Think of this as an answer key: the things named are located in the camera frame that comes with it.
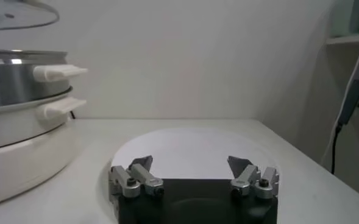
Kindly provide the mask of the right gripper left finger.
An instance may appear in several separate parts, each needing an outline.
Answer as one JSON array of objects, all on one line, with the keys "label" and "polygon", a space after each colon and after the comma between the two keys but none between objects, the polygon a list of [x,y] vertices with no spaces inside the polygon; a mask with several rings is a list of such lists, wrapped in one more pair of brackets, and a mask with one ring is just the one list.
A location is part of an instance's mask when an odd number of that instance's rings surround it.
[{"label": "right gripper left finger", "polygon": [[142,194],[152,198],[162,198],[164,182],[150,173],[153,157],[151,155],[135,158],[127,167],[111,164],[108,180],[110,200],[134,200]]}]

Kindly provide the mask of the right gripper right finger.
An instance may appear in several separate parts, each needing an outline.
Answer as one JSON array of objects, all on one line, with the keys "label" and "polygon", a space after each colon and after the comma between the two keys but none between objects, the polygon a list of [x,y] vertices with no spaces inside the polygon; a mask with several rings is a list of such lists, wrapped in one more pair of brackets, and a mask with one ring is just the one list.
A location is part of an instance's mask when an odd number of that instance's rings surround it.
[{"label": "right gripper right finger", "polygon": [[257,198],[269,200],[279,194],[279,173],[274,167],[261,170],[248,159],[229,156],[227,159],[234,179],[230,181],[233,198],[247,197],[252,191]]}]

